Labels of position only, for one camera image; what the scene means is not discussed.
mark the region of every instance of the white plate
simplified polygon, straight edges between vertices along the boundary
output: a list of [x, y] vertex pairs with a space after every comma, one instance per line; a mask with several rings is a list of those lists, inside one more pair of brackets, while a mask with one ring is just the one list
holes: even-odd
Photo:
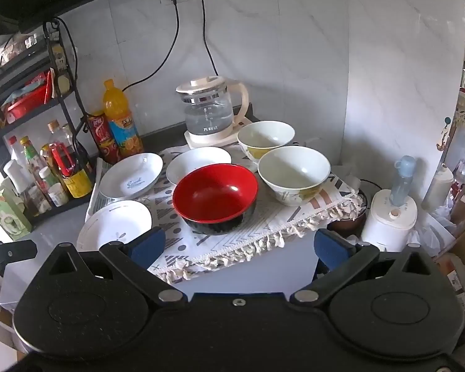
[[76, 249], [93, 251], [111, 241], [131, 242], [152, 228], [152, 216], [145, 205], [132, 200], [103, 207], [84, 224]]
[[112, 166], [100, 181], [100, 193], [116, 200], [130, 200], [155, 184], [164, 163], [157, 154], [137, 154]]
[[167, 167], [166, 176], [172, 184], [201, 167], [212, 164], [230, 164], [231, 155], [219, 147], [202, 147], [175, 157]]

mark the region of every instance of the green box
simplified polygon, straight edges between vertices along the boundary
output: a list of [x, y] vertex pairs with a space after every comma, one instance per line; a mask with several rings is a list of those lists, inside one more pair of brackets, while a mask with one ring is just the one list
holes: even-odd
[[0, 191], [0, 226], [13, 241], [27, 235], [33, 229], [31, 223], [14, 203], [10, 190]]

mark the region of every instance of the red and black bowl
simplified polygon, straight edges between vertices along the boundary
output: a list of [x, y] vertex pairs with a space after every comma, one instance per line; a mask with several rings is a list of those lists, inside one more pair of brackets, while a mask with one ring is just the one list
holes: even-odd
[[258, 181], [243, 166], [213, 164], [185, 176], [174, 189], [175, 211], [195, 231], [224, 235], [253, 215]]

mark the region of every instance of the storage rack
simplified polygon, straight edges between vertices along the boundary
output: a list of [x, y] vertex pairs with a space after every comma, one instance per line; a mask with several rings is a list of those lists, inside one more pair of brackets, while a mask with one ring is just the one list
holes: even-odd
[[[62, 32], [60, 31], [60, 22], [58, 19], [52, 19], [48, 22], [43, 23], [43, 34], [45, 36], [44, 39], [38, 41], [36, 44], [31, 46], [30, 48], [26, 49], [24, 52], [21, 52], [16, 57], [5, 63], [0, 67], [0, 106], [3, 102], [8, 98], [8, 96], [16, 89], [20, 88], [22, 85], [31, 81], [38, 73], [47, 71], [50, 68], [54, 70], [55, 78], [53, 80], [53, 88], [55, 90], [55, 98], [48, 101], [46, 104], [42, 104], [37, 108], [29, 111], [23, 117], [16, 119], [13, 123], [5, 125], [5, 127], [0, 129], [0, 174], [4, 177], [7, 175], [3, 171], [4, 166], [10, 161], [10, 153], [3, 141], [4, 136], [20, 126], [25, 122], [31, 120], [32, 118], [38, 116], [40, 113], [53, 108], [54, 106], [60, 105], [62, 108], [62, 112], [64, 113], [65, 119], [67, 120], [67, 124], [69, 125], [71, 132], [72, 132], [72, 140], [73, 146], [76, 154], [78, 154], [78, 147], [77, 147], [77, 135], [79, 132], [84, 129], [84, 132], [91, 130], [88, 127], [88, 113], [86, 112], [82, 99], [79, 95], [79, 91], [77, 88], [77, 79], [72, 73], [69, 61], [67, 59], [67, 52], [65, 50], [65, 46], [62, 40]], [[58, 41], [52, 41], [51, 34], [58, 32]], [[67, 68], [63, 70], [59, 70], [55, 55], [53, 53], [52, 47], [54, 44], [59, 44], [62, 48]], [[60, 88], [58, 86], [58, 77], [59, 76], [67, 76], [70, 82], [70, 89], [64, 95], [61, 94]], [[78, 104], [79, 108], [81, 109], [82, 117], [80, 119], [80, 123], [77, 127], [74, 126], [74, 123], [67, 111], [67, 106], [65, 104], [65, 99], [74, 93], [76, 103]], [[4, 120], [4, 114], [0, 109], [0, 118]], [[80, 161], [80, 165], [83, 169], [86, 169], [87, 164], [84, 163], [84, 159], [81, 155], [77, 155]], [[94, 181], [94, 172], [88, 172], [88, 176]], [[89, 201], [90, 194], [87, 194], [84, 197], [71, 199], [67, 204], [64, 204], [60, 207], [53, 207], [50, 211], [46, 211], [43, 214], [39, 214], [33, 219], [30, 219], [33, 225], [36, 225], [42, 222], [44, 219], [52, 217], [56, 214], [61, 212], [67, 211], [71, 208], [77, 207], [78, 205], [84, 204]]]

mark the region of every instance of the metal screw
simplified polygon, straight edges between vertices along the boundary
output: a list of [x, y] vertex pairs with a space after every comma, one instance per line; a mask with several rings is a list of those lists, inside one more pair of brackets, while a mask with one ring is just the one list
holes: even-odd
[[298, 302], [315, 302], [319, 299], [319, 294], [316, 293], [314, 290], [299, 290], [298, 292], [294, 293], [294, 298]]
[[179, 290], [163, 290], [159, 293], [162, 302], [177, 302], [182, 299], [182, 292]]
[[235, 299], [235, 300], [233, 300], [232, 304], [234, 306], [244, 306], [244, 305], [246, 305], [246, 300], [244, 300], [244, 299]]

